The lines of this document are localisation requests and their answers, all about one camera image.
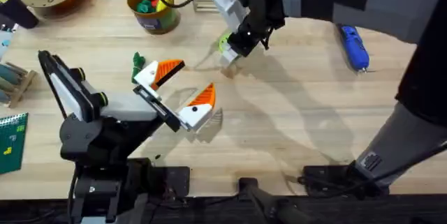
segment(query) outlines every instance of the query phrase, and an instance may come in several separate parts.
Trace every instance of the orange triangular piece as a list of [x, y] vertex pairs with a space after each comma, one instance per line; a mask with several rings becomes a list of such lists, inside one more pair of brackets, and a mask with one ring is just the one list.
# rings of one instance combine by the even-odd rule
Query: orange triangular piece
[[188, 106], [210, 104], [214, 108], [216, 103], [216, 91], [214, 89], [214, 83], [208, 85], [208, 87], [199, 94], [196, 99], [191, 101]]
[[168, 74], [170, 74], [170, 72], [172, 70], [174, 70], [180, 64], [182, 64], [184, 66], [183, 60], [174, 59], [174, 60], [166, 60], [166, 61], [160, 62], [159, 67], [156, 70], [155, 80], [152, 83], [151, 88], [153, 88], [153, 90], [156, 91], [159, 88], [159, 86], [162, 85], [162, 84], [158, 84], [159, 81], [161, 79], [163, 79], [165, 76], [167, 76]]

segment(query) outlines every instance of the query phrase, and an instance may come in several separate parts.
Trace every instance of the blue marker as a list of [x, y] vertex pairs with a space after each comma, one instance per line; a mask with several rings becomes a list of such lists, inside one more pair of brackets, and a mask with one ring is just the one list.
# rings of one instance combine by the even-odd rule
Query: blue marker
[[365, 46], [363, 46], [362, 38], [357, 29], [342, 24], [337, 24], [336, 26], [342, 37], [343, 47], [352, 68], [359, 72], [367, 72], [369, 55]]

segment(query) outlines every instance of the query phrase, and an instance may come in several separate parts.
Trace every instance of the table surface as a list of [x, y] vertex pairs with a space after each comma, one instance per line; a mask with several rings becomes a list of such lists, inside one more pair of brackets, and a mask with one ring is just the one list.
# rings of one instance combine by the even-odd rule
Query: table surface
[[[132, 92], [136, 51], [147, 60], [183, 59], [186, 68], [159, 89], [173, 109], [214, 82], [217, 112], [204, 129], [174, 133], [163, 126], [132, 157], [189, 166], [191, 196], [220, 196], [235, 194], [239, 177], [257, 178], [272, 194], [304, 195], [293, 182], [304, 165], [350, 163], [392, 112], [415, 49], [360, 29], [373, 72], [356, 75], [346, 67], [332, 24], [294, 19], [273, 33], [270, 50], [255, 49], [222, 71], [216, 49], [224, 20], [194, 13], [192, 5], [179, 11], [182, 21], [174, 31], [152, 36], [126, 0], [90, 0], [76, 14], [14, 35], [4, 59], [39, 76], [18, 108], [1, 110], [0, 116], [29, 112], [29, 122], [22, 169], [0, 175], [0, 199], [67, 197], [73, 164], [59, 156], [62, 118], [41, 74], [38, 50], [83, 67], [89, 82], [106, 93]], [[446, 163], [442, 154], [415, 166], [391, 193], [447, 193]]]

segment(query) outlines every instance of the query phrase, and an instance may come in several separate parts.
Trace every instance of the orange and white object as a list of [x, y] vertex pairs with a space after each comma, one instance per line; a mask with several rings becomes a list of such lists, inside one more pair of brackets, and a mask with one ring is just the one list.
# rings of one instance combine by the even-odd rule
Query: orange and white object
[[212, 116], [212, 110], [216, 102], [214, 84], [208, 85], [205, 90], [178, 113], [163, 105], [161, 96], [156, 92], [162, 84], [183, 67], [184, 62], [182, 60], [153, 61], [143, 68], [134, 79], [152, 98], [157, 100], [156, 103], [149, 103], [157, 112], [177, 117], [181, 126], [186, 130], [198, 130]]
[[216, 91], [211, 83], [188, 106], [179, 112], [180, 119], [188, 128], [198, 130], [211, 116], [216, 102]]

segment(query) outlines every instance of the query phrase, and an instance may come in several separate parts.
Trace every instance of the green book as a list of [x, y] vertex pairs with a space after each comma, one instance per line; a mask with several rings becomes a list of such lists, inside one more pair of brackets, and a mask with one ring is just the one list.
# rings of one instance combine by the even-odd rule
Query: green book
[[0, 119], [0, 174], [20, 170], [28, 113]]

